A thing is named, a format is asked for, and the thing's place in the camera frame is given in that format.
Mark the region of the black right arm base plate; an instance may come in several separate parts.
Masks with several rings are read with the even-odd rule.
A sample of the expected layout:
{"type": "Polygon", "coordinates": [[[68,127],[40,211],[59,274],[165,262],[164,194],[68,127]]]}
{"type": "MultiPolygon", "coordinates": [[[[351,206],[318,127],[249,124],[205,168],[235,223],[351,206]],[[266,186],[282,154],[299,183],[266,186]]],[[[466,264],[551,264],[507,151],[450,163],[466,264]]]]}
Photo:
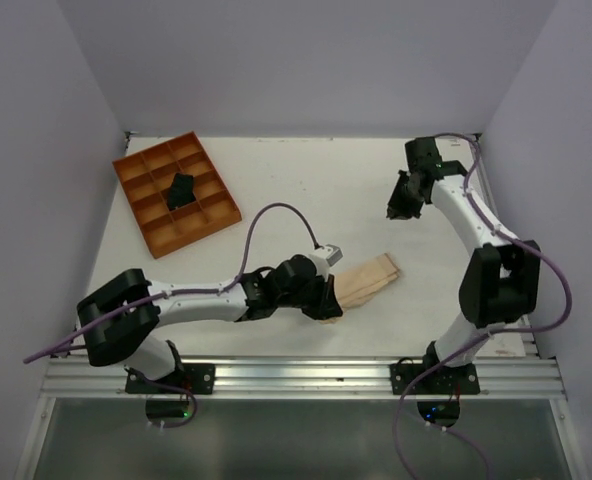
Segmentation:
{"type": "MultiPolygon", "coordinates": [[[[397,362],[389,365],[390,383],[394,395],[401,395],[408,384],[422,374],[420,363],[397,362]]],[[[442,367],[415,384],[411,395],[478,395],[481,392],[474,364],[442,367]]]]}

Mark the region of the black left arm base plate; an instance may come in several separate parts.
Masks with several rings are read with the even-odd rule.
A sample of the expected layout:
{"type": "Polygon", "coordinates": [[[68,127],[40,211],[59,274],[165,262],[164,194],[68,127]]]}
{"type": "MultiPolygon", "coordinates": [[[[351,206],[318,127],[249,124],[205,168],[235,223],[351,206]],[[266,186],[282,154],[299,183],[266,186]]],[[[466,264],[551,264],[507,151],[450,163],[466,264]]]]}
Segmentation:
{"type": "Polygon", "coordinates": [[[212,363],[183,363],[176,370],[158,380],[145,380],[131,369],[127,373],[125,392],[128,394],[211,395],[216,378],[216,367],[212,363]]]}

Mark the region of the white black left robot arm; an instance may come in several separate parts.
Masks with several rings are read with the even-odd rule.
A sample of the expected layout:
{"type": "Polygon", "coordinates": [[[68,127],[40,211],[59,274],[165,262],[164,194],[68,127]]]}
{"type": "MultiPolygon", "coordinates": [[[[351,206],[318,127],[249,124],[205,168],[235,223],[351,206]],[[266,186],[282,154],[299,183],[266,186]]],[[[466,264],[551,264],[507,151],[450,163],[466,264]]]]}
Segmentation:
{"type": "Polygon", "coordinates": [[[123,365],[161,392],[173,392],[183,383],[184,369],[175,345],[155,338],[155,329],[198,321],[257,321],[279,309],[296,309],[317,321],[337,318],[343,311],[331,269],[341,257],[328,245],[205,286],[150,281],[141,269],[128,269],[77,306],[88,361],[93,367],[123,365]]]}

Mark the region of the cream beige underwear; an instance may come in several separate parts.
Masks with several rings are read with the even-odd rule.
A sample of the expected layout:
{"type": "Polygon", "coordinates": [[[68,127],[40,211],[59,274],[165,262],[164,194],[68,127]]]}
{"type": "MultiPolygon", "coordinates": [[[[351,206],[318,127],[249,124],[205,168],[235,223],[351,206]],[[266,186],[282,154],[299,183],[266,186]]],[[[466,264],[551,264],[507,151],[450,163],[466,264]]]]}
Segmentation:
{"type": "Polygon", "coordinates": [[[389,253],[383,253],[335,275],[335,294],[342,314],[359,308],[402,276],[389,253]]]}

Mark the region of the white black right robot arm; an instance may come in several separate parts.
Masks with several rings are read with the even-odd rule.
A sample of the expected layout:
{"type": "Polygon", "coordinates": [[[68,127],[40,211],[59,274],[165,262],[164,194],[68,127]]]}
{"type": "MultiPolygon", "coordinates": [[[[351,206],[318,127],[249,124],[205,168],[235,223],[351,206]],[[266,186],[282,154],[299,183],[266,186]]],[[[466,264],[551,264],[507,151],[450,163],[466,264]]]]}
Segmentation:
{"type": "Polygon", "coordinates": [[[407,168],[387,204],[389,220],[412,220],[433,206],[449,221],[469,255],[458,290],[460,312],[447,331],[430,343],[423,356],[421,380],[433,392],[444,392],[457,380],[457,368],[472,364],[494,329],[531,313],[536,306],[540,251],[529,241],[528,252],[513,244],[516,235],[479,203],[470,174],[457,160],[445,161],[433,137],[405,143],[407,168]]]}

